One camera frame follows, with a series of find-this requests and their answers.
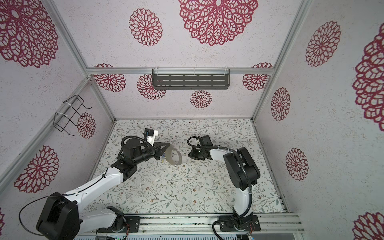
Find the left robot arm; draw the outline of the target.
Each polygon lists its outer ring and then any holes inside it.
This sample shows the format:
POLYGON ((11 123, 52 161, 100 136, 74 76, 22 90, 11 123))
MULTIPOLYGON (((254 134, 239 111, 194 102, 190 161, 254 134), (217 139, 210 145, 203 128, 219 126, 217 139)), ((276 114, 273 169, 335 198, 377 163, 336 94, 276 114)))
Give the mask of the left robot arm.
POLYGON ((91 230, 121 232, 125 229, 125 215, 115 207, 83 211, 107 190, 128 180, 137 171, 138 164, 152 158, 159 160, 170 144, 155 142, 152 137, 145 140, 127 136, 121 146, 116 162, 100 176, 65 194, 56 192, 47 198, 36 225, 42 236, 49 240, 72 240, 91 230))

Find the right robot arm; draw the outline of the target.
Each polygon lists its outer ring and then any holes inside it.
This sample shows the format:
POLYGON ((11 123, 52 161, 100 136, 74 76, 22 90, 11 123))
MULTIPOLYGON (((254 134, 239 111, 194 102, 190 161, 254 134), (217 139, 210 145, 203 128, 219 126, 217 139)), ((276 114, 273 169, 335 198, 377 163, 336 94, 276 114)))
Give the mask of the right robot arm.
POLYGON ((253 186, 261 177, 259 168, 247 148, 237 150, 214 145, 208 135, 192 136, 187 139, 192 148, 189 157, 193 160, 205 159, 224 162, 232 184, 237 189, 232 221, 240 224, 250 220, 252 214, 253 186))

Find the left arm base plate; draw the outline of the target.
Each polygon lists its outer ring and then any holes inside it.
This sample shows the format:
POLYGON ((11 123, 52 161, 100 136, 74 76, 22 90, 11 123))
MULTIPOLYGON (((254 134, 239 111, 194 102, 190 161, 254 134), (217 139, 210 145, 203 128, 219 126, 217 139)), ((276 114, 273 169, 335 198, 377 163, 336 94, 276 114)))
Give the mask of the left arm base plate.
POLYGON ((137 233, 141 217, 125 216, 119 218, 111 227, 97 229, 97 233, 137 233))

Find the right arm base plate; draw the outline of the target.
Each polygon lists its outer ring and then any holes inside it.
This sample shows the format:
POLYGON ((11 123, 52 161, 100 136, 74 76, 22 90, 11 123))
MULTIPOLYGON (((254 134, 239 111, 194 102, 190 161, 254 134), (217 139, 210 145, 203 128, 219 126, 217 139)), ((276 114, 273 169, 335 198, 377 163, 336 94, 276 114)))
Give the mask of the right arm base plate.
POLYGON ((231 219, 232 217, 219 217, 221 232, 259 232, 261 230, 259 219, 253 213, 239 220, 224 222, 224 220, 231 219))

